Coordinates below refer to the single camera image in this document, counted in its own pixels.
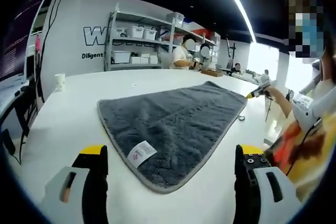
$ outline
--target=white sleeve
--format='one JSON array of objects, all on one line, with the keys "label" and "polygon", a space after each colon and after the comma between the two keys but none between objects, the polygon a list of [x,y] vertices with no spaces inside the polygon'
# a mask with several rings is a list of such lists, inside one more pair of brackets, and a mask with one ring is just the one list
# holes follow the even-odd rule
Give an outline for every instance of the white sleeve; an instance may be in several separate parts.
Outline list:
[{"label": "white sleeve", "polygon": [[179,60],[185,60],[185,54],[182,48],[175,48],[175,50],[173,51],[173,63],[179,61]]}]

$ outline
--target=microfiber towel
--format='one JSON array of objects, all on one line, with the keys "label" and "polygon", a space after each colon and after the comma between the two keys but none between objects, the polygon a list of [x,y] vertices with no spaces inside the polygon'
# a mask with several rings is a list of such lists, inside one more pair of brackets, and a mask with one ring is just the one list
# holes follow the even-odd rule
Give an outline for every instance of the microfiber towel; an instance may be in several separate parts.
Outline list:
[{"label": "microfiber towel", "polygon": [[[121,158],[157,193],[182,187],[210,158],[247,99],[212,82],[116,100],[100,100],[102,124]],[[147,141],[157,152],[137,168],[127,159]]]}]

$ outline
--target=shelving unit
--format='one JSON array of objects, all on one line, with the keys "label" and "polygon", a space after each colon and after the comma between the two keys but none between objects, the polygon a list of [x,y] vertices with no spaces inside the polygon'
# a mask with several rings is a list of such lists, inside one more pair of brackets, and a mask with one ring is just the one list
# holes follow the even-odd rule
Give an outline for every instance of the shelving unit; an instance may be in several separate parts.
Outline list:
[{"label": "shelving unit", "polygon": [[[148,25],[152,27],[157,28],[156,33],[156,40],[146,40],[142,38],[131,38],[131,37],[112,37],[112,31],[113,28],[115,28],[116,20],[118,21],[124,21],[124,22],[132,22],[132,23],[138,23],[141,25]],[[161,29],[167,29],[170,30],[170,40],[169,41],[159,41],[158,38],[161,34]],[[170,23],[165,20],[160,20],[157,18],[141,15],[141,14],[134,14],[134,13],[128,13],[123,12],[119,10],[119,3],[116,4],[114,12],[111,12],[108,19],[108,25],[107,25],[107,33],[106,33],[106,40],[105,40],[105,46],[104,46],[104,71],[110,71],[115,70],[118,65],[109,65],[109,59],[112,55],[113,51],[113,41],[128,41],[128,42],[136,42],[140,44],[148,44],[148,45],[154,45],[156,47],[156,51],[159,51],[159,47],[167,48],[168,52],[171,54],[173,51],[173,48],[177,47],[177,45],[173,44],[174,41],[174,35],[175,34],[192,34],[195,36],[197,42],[201,43],[208,43],[212,46],[215,46],[216,44],[205,38],[205,33],[203,33],[203,36],[200,36],[198,34],[193,33],[192,31],[188,31],[182,27],[176,26],[175,23]],[[136,67],[143,67],[145,66],[147,68],[155,68],[157,65],[145,65],[145,64],[131,64],[131,63],[125,63],[123,64],[128,69],[133,69]]]}]

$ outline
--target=white chair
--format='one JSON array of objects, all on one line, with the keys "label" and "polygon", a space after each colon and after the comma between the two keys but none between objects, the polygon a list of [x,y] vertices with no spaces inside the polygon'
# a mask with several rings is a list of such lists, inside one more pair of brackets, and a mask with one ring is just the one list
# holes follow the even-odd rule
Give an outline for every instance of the white chair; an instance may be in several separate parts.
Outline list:
[{"label": "white chair", "polygon": [[159,62],[161,63],[162,69],[170,68],[172,61],[173,61],[172,54],[160,53],[158,57],[159,57]]}]

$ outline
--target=wooden tray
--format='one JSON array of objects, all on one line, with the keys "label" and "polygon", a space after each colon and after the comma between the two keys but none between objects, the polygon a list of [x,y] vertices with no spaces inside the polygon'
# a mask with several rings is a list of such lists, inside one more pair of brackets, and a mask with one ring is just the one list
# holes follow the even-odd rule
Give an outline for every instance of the wooden tray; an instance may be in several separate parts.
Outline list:
[{"label": "wooden tray", "polygon": [[213,71],[213,70],[205,69],[205,70],[201,70],[201,73],[207,74],[209,76],[214,76],[214,77],[223,76],[223,71],[221,71],[221,70]]}]

